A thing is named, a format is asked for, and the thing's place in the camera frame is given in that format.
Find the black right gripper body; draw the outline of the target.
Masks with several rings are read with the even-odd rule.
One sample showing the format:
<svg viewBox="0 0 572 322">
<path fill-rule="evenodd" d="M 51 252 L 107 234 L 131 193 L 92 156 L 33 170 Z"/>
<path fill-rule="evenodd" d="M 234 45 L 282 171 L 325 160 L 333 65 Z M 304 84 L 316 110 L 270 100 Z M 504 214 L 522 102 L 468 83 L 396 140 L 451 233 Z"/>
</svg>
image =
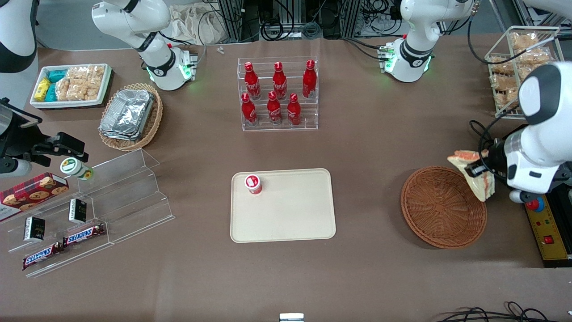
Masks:
<svg viewBox="0 0 572 322">
<path fill-rule="evenodd" d="M 38 124 L 42 118 L 16 108 L 8 98 L 0 100 L 1 105 L 1 157 L 17 157 L 31 152 L 32 148 L 44 143 L 49 136 L 43 134 Z"/>
</svg>

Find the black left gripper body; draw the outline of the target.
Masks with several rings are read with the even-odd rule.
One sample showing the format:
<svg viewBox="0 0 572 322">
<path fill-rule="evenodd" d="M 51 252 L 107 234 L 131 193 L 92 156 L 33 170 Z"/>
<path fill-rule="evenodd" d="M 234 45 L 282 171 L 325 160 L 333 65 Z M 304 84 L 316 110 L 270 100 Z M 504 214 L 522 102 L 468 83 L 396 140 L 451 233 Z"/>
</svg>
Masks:
<svg viewBox="0 0 572 322">
<path fill-rule="evenodd" d="M 507 179 L 507 160 L 505 153 L 505 141 L 499 138 L 485 140 L 484 147 L 488 155 L 484 163 L 492 173 L 500 180 Z"/>
</svg>

